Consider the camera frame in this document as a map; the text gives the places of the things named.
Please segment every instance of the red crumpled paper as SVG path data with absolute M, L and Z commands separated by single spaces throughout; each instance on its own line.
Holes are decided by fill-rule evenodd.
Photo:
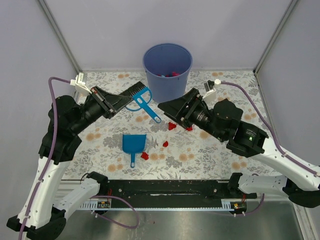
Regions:
M 168 129 L 169 129 L 169 131 L 172 130 L 172 129 L 175 129 L 176 127 L 177 127 L 177 124 L 174 124 L 174 123 L 172 123 L 172 122 L 169 122 L 169 123 L 168 123 Z
M 141 158 L 143 158 L 144 160 L 148 160 L 149 159 L 149 155 L 146 152 L 142 152 Z

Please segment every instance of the dustpan handle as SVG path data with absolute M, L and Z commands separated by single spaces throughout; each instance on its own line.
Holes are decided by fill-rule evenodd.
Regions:
M 130 164 L 130 167 L 132 167 L 132 168 L 135 167 L 135 158 L 136 158 L 136 154 L 135 153 L 131 153 L 131 164 Z

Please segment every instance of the table surface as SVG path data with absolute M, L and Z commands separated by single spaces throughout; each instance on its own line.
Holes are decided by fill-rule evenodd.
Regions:
M 197 88 L 204 95 L 204 82 L 217 78 L 241 85 L 262 115 L 267 117 L 252 71 L 192 71 L 186 92 Z M 89 72 L 86 84 L 89 88 L 99 86 L 109 93 L 119 94 L 138 81 L 148 85 L 144 72 Z M 225 98 L 243 110 L 243 121 L 255 124 L 270 134 L 239 89 L 219 86 L 216 100 Z M 84 101 L 82 96 L 78 100 L 79 103 Z M 193 127 L 193 131 L 180 126 L 168 130 L 168 123 L 172 121 L 157 108 L 156 102 L 151 101 L 149 106 L 161 117 L 161 123 L 154 122 L 144 110 L 131 112 L 123 109 L 112 119 L 101 117 L 90 125 L 79 135 L 82 143 L 63 179 L 78 180 L 91 171 L 102 173 L 109 179 L 128 180 L 228 179 L 233 172 L 279 175 L 259 161 L 233 154 L 226 149 L 226 142 L 220 143 L 198 127 Z M 208 105 L 209 108 L 213 106 L 214 102 Z M 123 134 L 146 134 L 145 152 L 149 154 L 149 159 L 144 160 L 141 154 L 136 154 L 135 168 L 131 168 L 130 155 L 122 151 Z M 168 147 L 163 147 L 165 141 L 168 141 Z

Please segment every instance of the white wall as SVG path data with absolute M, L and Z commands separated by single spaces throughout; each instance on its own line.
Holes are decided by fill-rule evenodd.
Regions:
M 196 69 L 253 69 L 290 0 L 46 2 L 83 70 L 142 69 L 164 42 L 188 48 Z
M 25 203 L 34 180 L 38 150 L 49 124 L 48 78 L 76 76 L 35 0 L 3 0 L 0 7 L 0 235 Z M 54 84 L 56 95 L 70 94 Z
M 302 0 L 258 73 L 280 143 L 320 165 L 320 1 Z M 320 234 L 320 207 L 312 210 Z

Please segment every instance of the metal frame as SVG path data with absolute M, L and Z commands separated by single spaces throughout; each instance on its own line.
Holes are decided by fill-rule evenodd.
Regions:
M 287 20 L 292 15 L 293 11 L 295 10 L 295 8 L 296 8 L 296 6 L 298 5 L 299 2 L 300 2 L 300 0 L 291 0 L 289 6 L 285 10 L 285 12 L 284 12 L 284 14 L 283 14 L 283 16 L 281 18 L 278 26 L 276 27 L 271 39 L 269 40 L 266 48 L 264 49 L 262 56 L 260 57 L 257 65 L 253 69 L 253 72 L 255 73 L 255 75 L 258 74 L 258 72 L 261 69 L 262 65 L 264 64 L 267 56 L 269 55 L 270 50 L 272 49 L 272 47 L 275 44 L 277 38 L 279 37 L 281 31 L 283 30 L 283 27 L 285 26 Z
M 46 19 L 48 20 L 49 25 L 51 26 L 52 30 L 54 31 L 55 35 L 57 36 L 63 50 L 65 51 L 66 55 L 68 56 L 69 60 L 71 61 L 71 64 L 76 71 L 76 73 L 80 73 L 81 67 L 77 63 L 77 60 L 75 59 L 75 56 L 71 52 L 64 36 L 62 35 L 62 32 L 60 31 L 53 14 L 51 13 L 47 3 L 45 0 L 36 0 L 36 2 L 39 4 L 39 7 L 42 9 L 44 15 L 46 16 Z

